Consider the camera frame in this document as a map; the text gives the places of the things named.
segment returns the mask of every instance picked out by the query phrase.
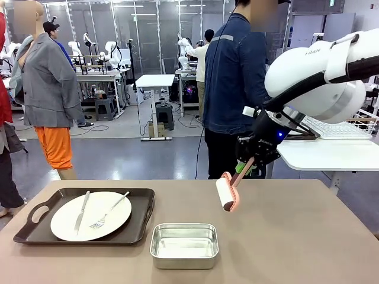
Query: fork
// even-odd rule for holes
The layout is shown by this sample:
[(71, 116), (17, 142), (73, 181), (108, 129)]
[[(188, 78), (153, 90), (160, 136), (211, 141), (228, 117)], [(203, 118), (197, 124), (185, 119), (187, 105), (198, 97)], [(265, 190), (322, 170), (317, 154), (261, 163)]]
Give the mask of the fork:
[(117, 206), (117, 204), (119, 204), (121, 202), (121, 200), (123, 200), (130, 192), (128, 191), (127, 193), (125, 193), (123, 195), (123, 197), (120, 198), (120, 200), (118, 200), (113, 206), (112, 208), (100, 219), (98, 220), (96, 223), (93, 223), (91, 226), (89, 226), (90, 228), (93, 228), (93, 229), (97, 229), (97, 228), (100, 228), (102, 227), (104, 224), (105, 224), (105, 218), (107, 217), (107, 215)]

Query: cardboard box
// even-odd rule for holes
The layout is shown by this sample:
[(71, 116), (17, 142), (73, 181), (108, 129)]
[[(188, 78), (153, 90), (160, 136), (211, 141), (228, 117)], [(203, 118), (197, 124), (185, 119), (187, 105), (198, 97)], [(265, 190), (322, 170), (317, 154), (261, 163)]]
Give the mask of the cardboard box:
[[(163, 122), (158, 123), (158, 137), (165, 136), (165, 125)], [(152, 122), (149, 122), (149, 137), (154, 137), (154, 126)]]

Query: person wearing black cap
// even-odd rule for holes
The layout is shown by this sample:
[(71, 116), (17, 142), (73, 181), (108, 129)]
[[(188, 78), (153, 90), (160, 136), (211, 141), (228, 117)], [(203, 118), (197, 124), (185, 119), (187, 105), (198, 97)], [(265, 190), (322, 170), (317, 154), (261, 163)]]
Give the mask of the person wearing black cap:
[(289, 0), (236, 0), (227, 23), (216, 32), (205, 57), (203, 126), (208, 147), (209, 179), (234, 175), (237, 137), (249, 132), (255, 108), (269, 97), (265, 89), (266, 39), (262, 30), (278, 4)]
[(197, 57), (197, 70), (196, 70), (196, 82), (197, 82), (197, 91), (199, 94), (199, 122), (202, 122), (203, 111), (204, 111), (204, 91), (205, 91), (205, 55), (207, 54), (208, 46), (211, 43), (211, 40), (214, 36), (213, 30), (206, 30), (205, 37), (205, 46), (197, 47), (196, 49), (191, 49), (187, 51), (188, 56)]
[[(65, 56), (67, 57), (68, 61), (70, 62), (72, 68), (75, 70), (73, 64), (72, 64), (72, 61), (69, 57), (69, 55), (67, 54), (67, 51), (65, 50), (64, 46), (59, 43), (58, 41), (56, 41), (58, 39), (58, 28), (60, 27), (59, 24), (54, 24), (54, 20), (56, 19), (56, 17), (54, 16), (53, 17), (53, 20), (50, 22), (50, 21), (47, 21), (47, 22), (44, 22), (43, 23), (43, 30), (50, 36), (50, 38), (56, 42), (56, 44), (59, 45), (60, 49), (62, 49), (62, 52), (65, 54)], [(82, 128), (82, 127), (90, 127), (90, 126), (93, 126), (95, 125), (94, 123), (92, 122), (87, 122), (85, 121), (85, 117), (83, 115), (83, 118), (81, 120), (76, 120), (76, 124), (78, 125), (78, 127)]]

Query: brown serving tray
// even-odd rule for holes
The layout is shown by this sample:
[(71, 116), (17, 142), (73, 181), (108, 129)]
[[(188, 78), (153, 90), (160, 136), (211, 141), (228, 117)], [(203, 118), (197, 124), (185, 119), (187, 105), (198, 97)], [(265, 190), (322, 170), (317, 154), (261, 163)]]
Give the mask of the brown serving tray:
[[(93, 241), (63, 241), (57, 238), (50, 229), (50, 222), (57, 210), (76, 197), (84, 195), (87, 191), (110, 191), (125, 194), (129, 191), (128, 199), (131, 203), (129, 219), (119, 229)], [(14, 236), (16, 243), (30, 245), (80, 245), (80, 246), (133, 246), (142, 240), (147, 223), (154, 208), (154, 191), (149, 188), (63, 188), (58, 190), (46, 202), (38, 204), (28, 215), (25, 226)], [(47, 206), (38, 223), (32, 221), (36, 211)]]

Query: orange pants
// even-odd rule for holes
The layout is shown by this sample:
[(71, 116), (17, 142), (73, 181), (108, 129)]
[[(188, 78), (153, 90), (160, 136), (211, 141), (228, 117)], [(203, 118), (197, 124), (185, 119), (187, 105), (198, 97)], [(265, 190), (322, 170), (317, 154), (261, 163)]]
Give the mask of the orange pants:
[(49, 165), (56, 170), (73, 168), (70, 132), (65, 127), (34, 127)]

